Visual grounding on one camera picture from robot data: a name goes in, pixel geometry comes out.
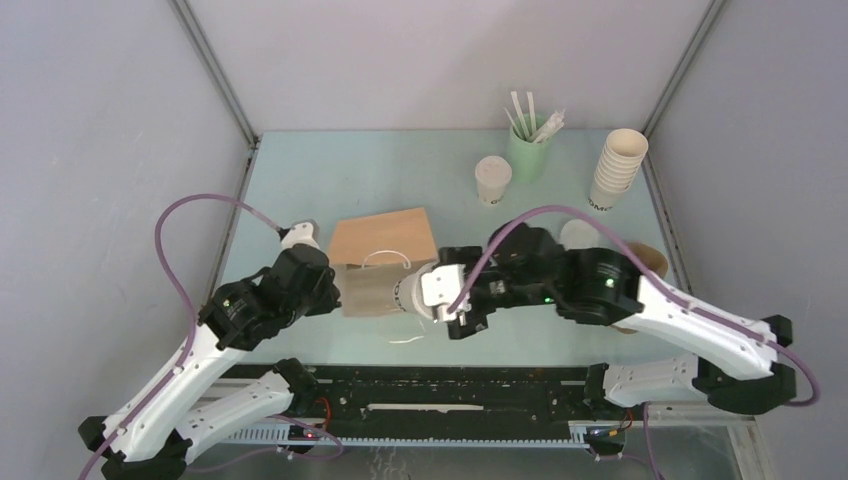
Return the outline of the brown paper takeout bag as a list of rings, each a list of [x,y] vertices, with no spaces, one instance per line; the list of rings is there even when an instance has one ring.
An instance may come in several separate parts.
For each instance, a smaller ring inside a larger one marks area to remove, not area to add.
[[[401,311],[393,287],[422,265],[436,262],[428,213],[423,207],[342,219],[330,239],[329,257],[347,320],[387,319],[381,337],[390,345],[423,339],[428,321]]]

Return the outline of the white paper cup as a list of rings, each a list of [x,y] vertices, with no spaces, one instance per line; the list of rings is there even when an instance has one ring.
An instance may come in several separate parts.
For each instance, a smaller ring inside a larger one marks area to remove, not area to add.
[[[403,312],[417,314],[419,317],[434,322],[433,308],[427,306],[423,299],[423,287],[421,277],[430,273],[436,266],[436,262],[422,265],[414,273],[410,273],[399,280],[393,287],[393,300],[395,305]]]
[[[486,206],[497,205],[512,179],[512,168],[500,156],[482,158],[474,169],[478,200]]]

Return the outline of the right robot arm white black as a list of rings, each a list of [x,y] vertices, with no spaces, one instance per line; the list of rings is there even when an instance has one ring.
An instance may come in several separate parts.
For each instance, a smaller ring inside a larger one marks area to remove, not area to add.
[[[491,255],[478,246],[444,247],[421,276],[423,304],[450,338],[485,330],[499,309],[550,305],[578,324],[633,330],[678,346],[677,356],[662,361],[592,365],[581,392],[591,416],[675,401],[761,415],[795,397],[795,370],[778,359],[792,341],[787,318],[751,320],[703,307],[619,252],[569,250],[542,228],[522,223],[493,240]]]

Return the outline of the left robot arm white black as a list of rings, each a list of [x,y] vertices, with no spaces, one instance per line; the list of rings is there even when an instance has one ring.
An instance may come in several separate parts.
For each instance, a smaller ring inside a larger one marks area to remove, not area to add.
[[[304,416],[317,380],[295,358],[206,406],[198,400],[260,343],[303,316],[337,305],[335,272],[313,241],[285,245],[275,263],[219,287],[189,336],[153,380],[118,412],[89,417],[79,433],[107,479],[177,479],[206,450],[263,418]]]

